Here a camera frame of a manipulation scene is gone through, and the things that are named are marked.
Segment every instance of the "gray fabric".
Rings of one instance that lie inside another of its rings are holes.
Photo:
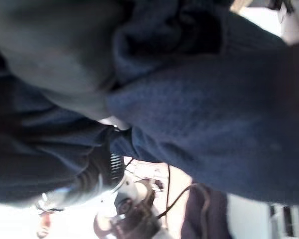
[[[0,52],[11,71],[57,105],[100,120],[111,115],[111,39],[116,0],[0,0]]]

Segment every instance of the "ribbed knit fabric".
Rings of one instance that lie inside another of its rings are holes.
[[[91,152],[112,129],[54,105],[12,76],[0,58],[0,203],[71,185],[91,162],[109,160],[109,155]],[[93,185],[87,179],[81,185],[81,197],[97,186],[94,176]]]
[[[137,3],[115,36],[120,87],[107,98],[133,128],[112,151],[299,204],[299,46],[206,0]]]

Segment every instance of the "wire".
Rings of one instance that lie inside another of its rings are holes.
[[[127,165],[125,166],[125,168],[127,168],[132,162],[133,162],[133,158],[127,163]]]
[[[198,184],[198,183],[193,183],[191,185],[189,185],[188,187],[186,187],[179,195],[178,197],[175,199],[175,201],[165,210],[165,212],[159,214],[157,216],[158,219],[166,216],[166,214],[171,210],[172,207],[174,207],[174,205],[178,202],[178,200],[183,196],[183,194],[185,192],[187,192],[189,189],[191,189],[192,187],[197,187],[198,190],[203,194],[204,196],[204,205],[203,208],[200,212],[200,223],[202,226],[202,239],[208,239],[208,227],[207,227],[207,219],[206,219],[206,213],[209,209],[210,206],[210,196],[207,192],[207,190],[205,189],[205,187],[202,184]]]
[[[167,183],[167,196],[166,196],[166,210],[168,209],[168,205],[169,205],[169,192],[170,192],[170,165],[169,164],[167,164],[167,170],[168,170],[168,183]],[[165,215],[165,224],[166,224],[166,228],[168,228],[167,214]]]

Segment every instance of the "dark blue knit sweater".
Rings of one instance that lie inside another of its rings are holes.
[[[0,202],[69,183],[107,141],[220,191],[299,204],[299,46],[208,0],[139,0],[128,12],[107,94],[128,131],[63,110],[0,70]]]

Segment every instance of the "person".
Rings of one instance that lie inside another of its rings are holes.
[[[105,145],[299,204],[299,46],[231,3],[0,0],[0,202],[68,185]]]

